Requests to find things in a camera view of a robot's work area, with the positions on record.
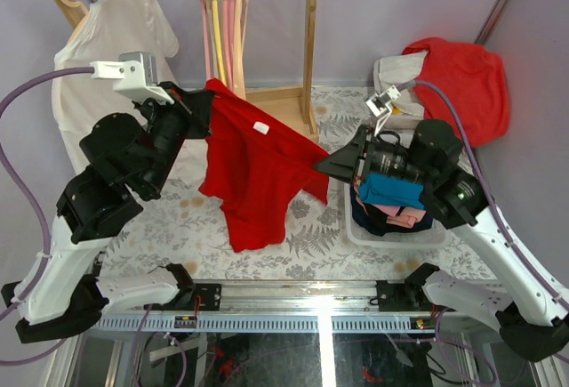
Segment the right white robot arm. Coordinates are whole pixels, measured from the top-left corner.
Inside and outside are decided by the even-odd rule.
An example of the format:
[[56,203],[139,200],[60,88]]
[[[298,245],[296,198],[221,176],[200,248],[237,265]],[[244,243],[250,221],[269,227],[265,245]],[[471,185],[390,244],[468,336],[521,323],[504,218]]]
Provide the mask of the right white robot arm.
[[462,148],[443,120],[419,122],[408,147],[374,137],[371,127],[361,125],[348,144],[315,168],[360,190],[379,175],[419,187],[426,213],[464,240],[504,290],[484,289],[424,263],[406,280],[407,304],[419,311],[435,304],[464,313],[498,332],[519,357],[541,361],[568,344],[568,289],[503,220],[483,182],[458,166]]

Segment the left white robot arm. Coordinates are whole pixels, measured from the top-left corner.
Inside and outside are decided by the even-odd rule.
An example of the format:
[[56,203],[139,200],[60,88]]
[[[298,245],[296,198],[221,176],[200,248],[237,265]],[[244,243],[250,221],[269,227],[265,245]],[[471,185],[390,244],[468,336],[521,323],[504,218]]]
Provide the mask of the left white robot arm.
[[20,304],[15,328],[22,343],[81,334],[111,310],[153,305],[182,311],[193,305],[196,285],[179,263],[129,278],[103,278],[89,271],[142,212],[141,204],[160,199],[184,141],[211,133],[213,91],[185,91],[172,82],[159,87],[168,102],[147,98],[134,104],[145,125],[131,114],[112,113],[80,141],[89,164],[56,204],[50,251],[37,258],[44,272],[27,297],[22,293],[29,278],[1,290],[6,302]]

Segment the red t shirt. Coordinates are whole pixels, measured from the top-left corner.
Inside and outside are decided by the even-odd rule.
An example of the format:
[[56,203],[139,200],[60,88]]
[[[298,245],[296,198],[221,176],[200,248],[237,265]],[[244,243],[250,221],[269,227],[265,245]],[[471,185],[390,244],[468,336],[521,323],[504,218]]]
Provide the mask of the red t shirt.
[[220,80],[207,81],[205,88],[214,99],[199,190],[220,199],[235,252],[280,244],[288,207],[300,191],[327,202],[329,179],[313,167],[328,154]]

